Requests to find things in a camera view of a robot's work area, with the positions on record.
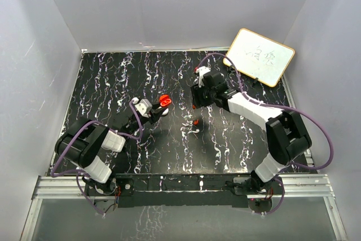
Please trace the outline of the orange earbud charging case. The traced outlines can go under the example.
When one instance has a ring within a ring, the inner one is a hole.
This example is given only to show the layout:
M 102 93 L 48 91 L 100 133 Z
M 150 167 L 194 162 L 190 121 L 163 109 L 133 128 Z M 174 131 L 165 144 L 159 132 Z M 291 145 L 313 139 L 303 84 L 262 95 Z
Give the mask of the orange earbud charging case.
M 162 108 L 165 108 L 167 106 L 169 106 L 172 103 L 171 98 L 169 97 L 169 95 L 162 95 L 160 96 L 159 99 L 159 104 Z

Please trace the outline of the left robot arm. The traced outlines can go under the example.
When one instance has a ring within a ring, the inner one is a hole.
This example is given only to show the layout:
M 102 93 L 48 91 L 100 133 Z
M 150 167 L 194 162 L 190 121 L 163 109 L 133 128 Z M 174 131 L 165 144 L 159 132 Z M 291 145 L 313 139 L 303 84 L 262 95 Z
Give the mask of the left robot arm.
M 116 177 L 99 157 L 99 151 L 121 152 L 128 139 L 141 140 L 146 123 L 154 124 L 168 114 L 171 99 L 167 96 L 164 98 L 155 104 L 148 99 L 133 98 L 129 102 L 132 115 L 121 127 L 110 128 L 83 117 L 77 120 L 56 142 L 55 152 L 59 159 L 51 176 L 63 175 L 55 171 L 61 160 L 66 159 L 78 168 L 77 171 L 88 186 L 103 195 L 113 194 L 117 186 Z

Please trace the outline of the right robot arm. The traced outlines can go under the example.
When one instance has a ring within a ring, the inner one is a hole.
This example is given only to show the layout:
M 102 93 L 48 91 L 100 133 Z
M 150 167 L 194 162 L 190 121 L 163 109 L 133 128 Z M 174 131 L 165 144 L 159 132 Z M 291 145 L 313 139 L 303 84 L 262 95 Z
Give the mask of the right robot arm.
M 272 180 L 295 158 L 312 145 L 310 135 L 299 113 L 252 103 L 244 93 L 228 86 L 223 75 L 207 67 L 195 70 L 198 83 L 191 87 L 193 108 L 215 104 L 225 111 L 242 116 L 266 132 L 268 154 L 239 187 L 264 194 Z

